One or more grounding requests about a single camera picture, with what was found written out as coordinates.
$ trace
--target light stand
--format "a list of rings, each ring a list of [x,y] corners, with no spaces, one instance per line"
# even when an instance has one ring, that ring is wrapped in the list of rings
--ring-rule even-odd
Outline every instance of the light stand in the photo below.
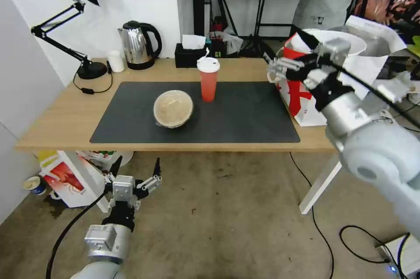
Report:
[[[58,43],[57,41],[53,40],[47,35],[49,32],[51,32],[55,28],[61,26],[62,24],[70,21],[71,19],[83,13],[85,3],[81,2],[80,0],[75,0],[75,1],[76,2],[73,5],[71,5],[69,8],[67,8],[66,10],[58,13],[54,17],[48,19],[47,21],[34,26],[31,29],[31,33],[35,35],[36,37],[39,37],[40,39],[46,41],[47,43],[55,46],[58,49],[61,49],[63,52],[79,60],[81,64],[80,64],[79,69],[77,70],[77,74],[79,75],[81,79],[87,80],[87,79],[99,78],[107,73],[106,65],[104,65],[103,63],[92,62],[91,60],[88,59],[86,54],[83,54],[81,52],[77,52],[68,47],[65,47],[64,45]],[[99,6],[98,0],[88,0],[88,1]],[[63,21],[53,23],[55,19],[71,11],[72,9],[76,9],[77,12]]]

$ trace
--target white cup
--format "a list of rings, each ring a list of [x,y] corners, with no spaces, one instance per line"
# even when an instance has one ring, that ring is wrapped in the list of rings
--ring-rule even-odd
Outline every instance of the white cup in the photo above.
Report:
[[[121,72],[124,70],[124,62],[121,53],[117,50],[108,52],[108,61],[113,72]]]

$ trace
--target kettle lid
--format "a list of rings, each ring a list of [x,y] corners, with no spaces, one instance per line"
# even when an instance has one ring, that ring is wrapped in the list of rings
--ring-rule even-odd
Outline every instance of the kettle lid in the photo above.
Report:
[[[140,26],[141,26],[141,23],[140,22],[131,20],[131,21],[128,21],[128,22],[124,23],[124,25],[122,26],[122,28],[123,29],[126,29],[126,30],[133,30],[133,29],[139,28]]]

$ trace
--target white cup lid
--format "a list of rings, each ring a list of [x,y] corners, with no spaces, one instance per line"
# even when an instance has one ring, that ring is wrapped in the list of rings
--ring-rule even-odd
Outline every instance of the white cup lid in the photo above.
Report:
[[[220,69],[220,63],[216,58],[207,57],[209,49],[206,49],[206,55],[197,60],[197,68],[201,72],[213,73]]]

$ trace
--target table leg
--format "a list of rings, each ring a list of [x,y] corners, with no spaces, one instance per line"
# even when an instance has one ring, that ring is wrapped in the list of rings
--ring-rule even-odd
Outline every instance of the table leg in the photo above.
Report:
[[[79,182],[85,187],[86,191],[92,194],[92,201],[97,199],[104,191],[105,181],[95,181],[82,160],[74,151],[57,151],[67,166],[72,170]],[[98,202],[98,207],[103,213],[108,212],[108,200],[105,197]]]
[[[307,214],[308,211],[312,208],[321,194],[325,191],[327,186],[331,183],[333,178],[337,175],[338,171],[341,169],[341,163],[338,158],[338,155],[335,154],[327,163],[327,165],[322,169],[321,174],[318,176],[316,181],[312,184],[311,189],[303,198],[302,202],[299,205],[299,209],[302,214]]]

